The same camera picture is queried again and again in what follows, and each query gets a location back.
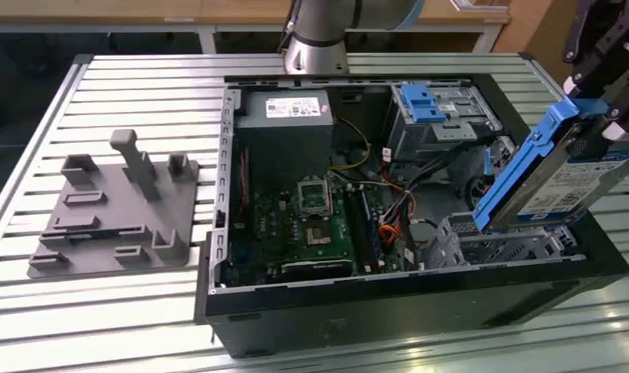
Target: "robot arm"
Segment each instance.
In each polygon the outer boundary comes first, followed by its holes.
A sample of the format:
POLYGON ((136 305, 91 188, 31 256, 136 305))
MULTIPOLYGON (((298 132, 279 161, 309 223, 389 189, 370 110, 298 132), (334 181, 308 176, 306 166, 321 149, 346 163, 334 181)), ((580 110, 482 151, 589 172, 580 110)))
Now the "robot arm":
POLYGON ((566 97, 549 109, 477 203, 481 230, 570 224, 629 174, 629 0, 580 0, 566 42, 566 97))
POLYGON ((348 74, 346 29, 390 30, 414 23, 424 0, 293 0, 288 74, 348 74))

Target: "slotted metal table surface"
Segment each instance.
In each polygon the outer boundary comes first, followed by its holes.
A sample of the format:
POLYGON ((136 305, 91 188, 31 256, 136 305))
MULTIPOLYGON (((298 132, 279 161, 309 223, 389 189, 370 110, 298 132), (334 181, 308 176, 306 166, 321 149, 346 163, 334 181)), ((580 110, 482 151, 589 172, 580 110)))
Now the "slotted metal table surface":
MULTIPOLYGON (((561 96, 517 54, 353 54, 353 73, 490 73, 534 125, 561 96)), ((152 159, 201 164, 193 241, 216 193, 224 75, 281 74, 277 55, 97 56, 75 63, 0 196, 0 371, 629 371, 629 278, 521 326, 235 361, 192 323, 199 249, 185 268, 65 281, 31 280, 28 257, 72 153, 120 162, 112 131, 132 127, 152 159)), ((629 182, 594 205, 629 262, 629 182)))

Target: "metal frame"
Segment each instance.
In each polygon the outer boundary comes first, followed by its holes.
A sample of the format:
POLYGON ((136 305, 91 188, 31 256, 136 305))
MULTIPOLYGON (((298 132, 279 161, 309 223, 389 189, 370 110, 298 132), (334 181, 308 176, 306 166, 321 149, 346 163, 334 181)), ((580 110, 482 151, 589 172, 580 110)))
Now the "metal frame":
MULTIPOLYGON (((473 47, 473 53, 488 53, 501 33, 504 23, 484 25, 416 25, 398 30, 354 29, 348 32, 386 32, 386 33, 480 33, 473 47)), ((0 33, 196 33, 204 54, 216 54, 215 34, 220 32, 280 32, 283 25, 253 24, 201 24, 195 22, 167 24, 7 24, 0 23, 0 33)))
POLYGON ((37 164, 32 163, 33 159, 40 156, 40 145, 44 141, 48 141, 49 129, 52 124, 59 121, 63 116, 64 108, 67 107, 68 101, 72 99, 72 95, 79 86, 84 74, 87 72, 88 64, 73 64, 65 75, 65 79, 59 87, 53 101, 44 113, 43 120, 35 129, 33 137, 31 138, 29 144, 25 146, 24 153, 21 154, 20 160, 12 170, 12 174, 5 182, 0 193, 0 227, 5 226, 15 214, 15 206, 19 201, 16 196, 23 195, 25 192, 27 180, 25 175, 31 174, 31 170, 35 170, 37 164))
MULTIPOLYGON (((549 88, 554 83, 534 72, 532 63, 517 54, 349 55, 353 74, 492 73, 521 117, 534 125, 558 98, 549 88)), ((283 74, 280 57, 95 57, 72 100, 64 102, 61 97, 53 104, 56 110, 69 105, 73 111, 88 113, 63 118, 59 125, 49 119, 45 126, 57 144, 40 141, 44 131, 31 144, 40 146, 49 158, 60 157, 72 148, 97 148, 89 142, 104 141, 112 127, 135 126, 139 136, 151 138, 149 151, 180 148, 189 152, 191 159, 204 164, 193 232, 193 238, 201 240, 211 226, 208 206, 217 191, 217 154, 212 150, 219 146, 221 121, 220 105, 208 103, 221 98, 223 76, 248 74, 283 74), (252 67, 243 64, 247 59, 252 67), (176 111, 163 109, 176 104, 176 111), (148 107, 152 113, 125 114, 148 107)), ((109 154, 100 158, 107 162, 121 159, 109 154)), ((13 177, 0 196, 0 216, 12 215, 3 210, 8 205, 20 212, 11 217, 9 225, 7 221, 0 224, 0 235, 7 234, 0 240, 0 371, 253 368, 305 373, 357 370, 358 366, 369 373, 466 371, 470 367, 496 372, 629 371, 629 278, 574 297, 522 326, 233 360, 219 340, 211 338, 212 328, 192 325, 196 267, 80 281, 44 282, 25 277, 35 232, 45 225, 45 210, 53 206, 47 193, 63 185, 63 179, 52 176, 63 160, 37 159, 32 154, 23 157, 28 164, 21 168, 31 171, 13 177), (35 164, 39 175, 32 171, 35 164), (17 192, 19 184, 28 195, 17 192)), ((618 185, 592 211, 629 262, 629 183, 618 185)))

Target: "cable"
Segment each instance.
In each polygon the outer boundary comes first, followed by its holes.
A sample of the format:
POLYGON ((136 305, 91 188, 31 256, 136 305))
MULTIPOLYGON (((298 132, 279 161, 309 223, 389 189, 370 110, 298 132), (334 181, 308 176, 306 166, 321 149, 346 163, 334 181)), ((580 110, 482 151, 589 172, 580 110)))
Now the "cable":
POLYGON ((336 170, 354 169, 356 167, 364 165, 366 160, 369 159, 372 144, 369 143, 369 140, 366 140, 366 136, 365 136, 365 134, 362 134, 362 131, 360 131, 360 128, 357 128, 356 125, 350 121, 345 120, 344 118, 337 118, 337 120, 340 120, 341 122, 348 124, 350 126, 350 128, 353 128, 353 130, 358 133, 358 135, 362 136, 362 141, 365 142, 365 158, 362 158, 362 160, 360 162, 353 163, 352 165, 330 166, 330 169, 336 169, 336 170))
POLYGON ((240 151, 240 184, 243 186, 243 197, 240 198, 240 211, 239 216, 245 212, 248 204, 248 181, 245 176, 245 151, 240 151))
POLYGON ((381 225, 378 228, 378 235, 384 239, 385 243, 388 246, 392 246, 394 243, 394 240, 397 238, 401 238, 401 233, 398 230, 389 226, 389 225, 381 225))
MULTIPOLYGON (((400 187, 397 184, 394 184, 392 182, 392 180, 389 179, 388 177, 388 171, 384 169, 384 171, 381 172, 380 174, 381 178, 384 179, 384 181, 396 189, 398 190, 400 192, 404 193, 404 188, 400 187)), ((416 209, 417 209, 417 199, 416 199, 416 196, 413 196, 413 194, 409 192, 406 193, 408 194, 408 197, 410 198, 410 218, 413 217, 413 215, 416 214, 416 209)))
POLYGON ((280 45, 277 46, 277 53, 283 52, 283 48, 286 45, 286 41, 290 38, 292 32, 288 32, 289 23, 293 22, 293 26, 296 26, 297 13, 300 11, 301 11, 301 0, 292 0, 292 4, 289 6, 289 13, 286 14, 286 21, 284 22, 280 45))
POLYGON ((366 181, 360 181, 360 180, 352 180, 348 178, 348 176, 344 176, 342 173, 340 171, 337 171, 336 169, 330 169, 330 172, 333 173, 333 175, 336 177, 338 177, 344 182, 346 183, 353 183, 353 184, 372 184, 372 185, 378 185, 381 187, 389 187, 389 184, 388 183, 381 183, 378 181, 370 181, 370 180, 366 180, 366 181))

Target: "barcode label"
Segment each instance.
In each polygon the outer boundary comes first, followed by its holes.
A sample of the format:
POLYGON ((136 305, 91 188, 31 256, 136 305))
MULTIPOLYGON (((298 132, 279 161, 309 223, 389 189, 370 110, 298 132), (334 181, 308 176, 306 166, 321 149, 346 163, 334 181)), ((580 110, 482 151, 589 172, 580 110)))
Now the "barcode label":
POLYGON ((392 162, 392 161, 393 161, 393 149, 384 148, 384 162, 392 162))
POLYGON ((550 218, 552 213, 574 210, 600 186, 600 178, 604 174, 617 169, 628 160, 629 151, 620 151, 609 152, 600 162, 568 161, 545 182, 517 215, 529 220, 537 220, 550 218))
POLYGON ((438 108, 441 109, 441 111, 457 111, 457 108, 454 107, 454 105, 438 105, 438 108))

